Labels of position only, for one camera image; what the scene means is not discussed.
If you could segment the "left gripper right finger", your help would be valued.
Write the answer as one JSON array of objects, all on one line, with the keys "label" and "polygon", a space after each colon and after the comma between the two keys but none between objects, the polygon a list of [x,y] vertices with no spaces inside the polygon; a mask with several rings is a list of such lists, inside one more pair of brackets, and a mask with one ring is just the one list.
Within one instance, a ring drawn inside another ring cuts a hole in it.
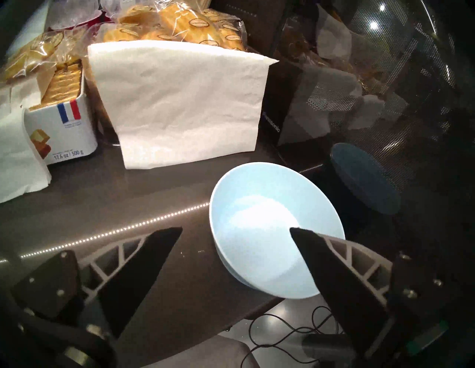
[{"label": "left gripper right finger", "polygon": [[359,356],[378,356],[394,325],[388,301],[393,263],[369,248],[341,238],[291,227],[320,294]]}]

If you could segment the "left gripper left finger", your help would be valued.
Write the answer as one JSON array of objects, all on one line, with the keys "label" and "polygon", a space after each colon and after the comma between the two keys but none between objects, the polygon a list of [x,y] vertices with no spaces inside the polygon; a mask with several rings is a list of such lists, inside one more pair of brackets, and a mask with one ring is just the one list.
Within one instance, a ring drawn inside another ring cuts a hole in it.
[{"label": "left gripper left finger", "polygon": [[85,308],[78,317],[80,327],[98,326],[113,338],[118,338],[137,312],[140,304],[158,278],[183,228],[180,226],[157,230],[141,240],[133,239],[101,255],[103,265],[112,266],[113,255],[123,251],[124,260],[106,276],[95,289],[88,287]]}]

